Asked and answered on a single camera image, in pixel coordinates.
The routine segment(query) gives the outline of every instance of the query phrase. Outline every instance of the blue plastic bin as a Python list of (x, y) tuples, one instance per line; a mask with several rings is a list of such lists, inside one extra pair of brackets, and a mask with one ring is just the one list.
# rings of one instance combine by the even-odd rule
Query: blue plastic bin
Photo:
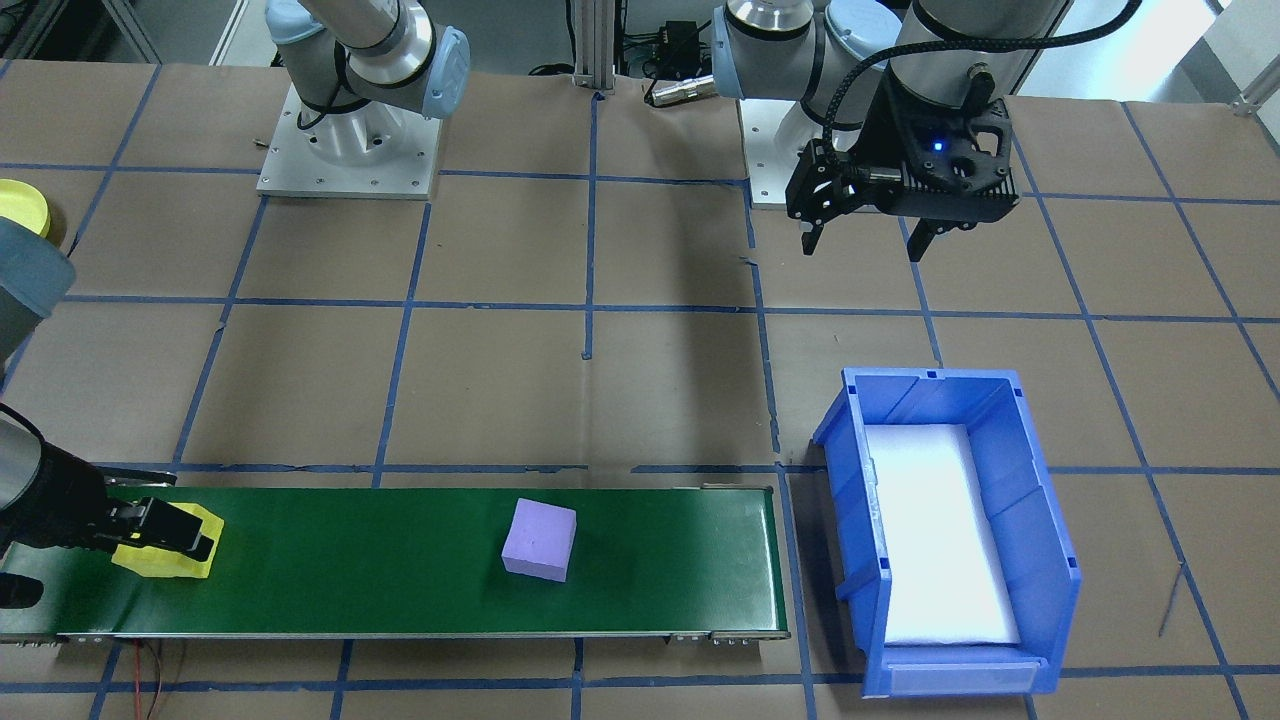
[[(1030, 411), (1011, 370), (845, 368), (813, 441), (824, 446), (863, 697), (1021, 694), (1057, 688), (1080, 570)], [(886, 646), (893, 588), (867, 425), (963, 424), (1019, 644)]]

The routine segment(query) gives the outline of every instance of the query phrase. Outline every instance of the aluminum mounting plate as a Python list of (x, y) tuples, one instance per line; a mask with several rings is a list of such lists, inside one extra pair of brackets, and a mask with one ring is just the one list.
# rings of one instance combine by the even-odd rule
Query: aluminum mounting plate
[(307, 135), (298, 131), (296, 123), (301, 105), (297, 91), (291, 86), (257, 178), (259, 193), (430, 200), (440, 146), (439, 119), (402, 111), (408, 137), (398, 154), (374, 165), (334, 165), (312, 152)]

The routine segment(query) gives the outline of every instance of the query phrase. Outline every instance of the white foam insert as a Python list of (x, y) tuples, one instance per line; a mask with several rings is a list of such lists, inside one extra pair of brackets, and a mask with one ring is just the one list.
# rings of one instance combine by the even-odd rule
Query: white foam insert
[(1018, 643), (964, 425), (868, 425), (893, 587), (886, 644)]

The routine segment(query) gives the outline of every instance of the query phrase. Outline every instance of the conveyor belt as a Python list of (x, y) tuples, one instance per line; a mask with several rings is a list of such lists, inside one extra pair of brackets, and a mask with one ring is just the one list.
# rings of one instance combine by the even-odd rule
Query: conveyor belt
[[(37, 578), (0, 639), (72, 637), (787, 637), (764, 488), (116, 488), (227, 521), (205, 580), (147, 579), (102, 552), (14, 546)], [(508, 574), (516, 500), (577, 511), (568, 582)]]

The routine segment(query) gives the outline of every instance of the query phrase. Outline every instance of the blue joint cap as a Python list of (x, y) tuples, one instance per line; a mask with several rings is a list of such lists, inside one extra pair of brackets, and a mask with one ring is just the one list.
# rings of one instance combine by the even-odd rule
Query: blue joint cap
[(426, 91), (422, 95), (424, 118), (448, 118), (462, 102), (471, 73), (471, 44), (467, 36), (449, 26), (440, 33), (440, 45), (428, 69)]
[(0, 287), (32, 313), (47, 318), (76, 282), (76, 268), (47, 240), (0, 218)]
[(323, 31), (324, 26), (298, 0), (268, 0), (266, 29), (271, 33), (271, 42), (292, 45)]
[[(864, 60), (897, 42), (902, 20), (876, 0), (832, 0), (827, 29), (846, 53)], [(883, 72), (886, 63), (877, 63), (876, 69)]]
[(712, 77), (716, 79), (716, 92), (722, 97), (746, 97), (733, 65), (733, 47), (728, 42), (723, 5), (712, 10)]

